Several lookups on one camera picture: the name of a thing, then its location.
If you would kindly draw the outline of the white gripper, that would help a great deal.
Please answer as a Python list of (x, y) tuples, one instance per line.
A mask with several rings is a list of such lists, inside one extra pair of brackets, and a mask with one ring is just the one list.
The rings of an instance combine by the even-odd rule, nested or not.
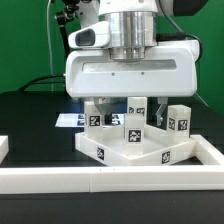
[(167, 97), (196, 92), (198, 57), (196, 40), (161, 42), (134, 62), (114, 61), (107, 49), (74, 51), (66, 62), (66, 90), (72, 97), (95, 97), (104, 125), (112, 123), (110, 100), (105, 97), (158, 97), (160, 126)]

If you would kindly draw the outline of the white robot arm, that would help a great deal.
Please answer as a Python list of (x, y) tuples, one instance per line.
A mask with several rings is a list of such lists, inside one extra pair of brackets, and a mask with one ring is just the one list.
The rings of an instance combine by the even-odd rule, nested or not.
[(116, 98), (192, 96), (195, 63), (202, 55), (197, 37), (177, 28), (157, 31), (157, 18), (193, 16), (208, 0), (62, 0), (66, 22), (81, 28), (65, 41), (65, 86), (73, 98), (93, 104), (85, 117), (99, 127)]

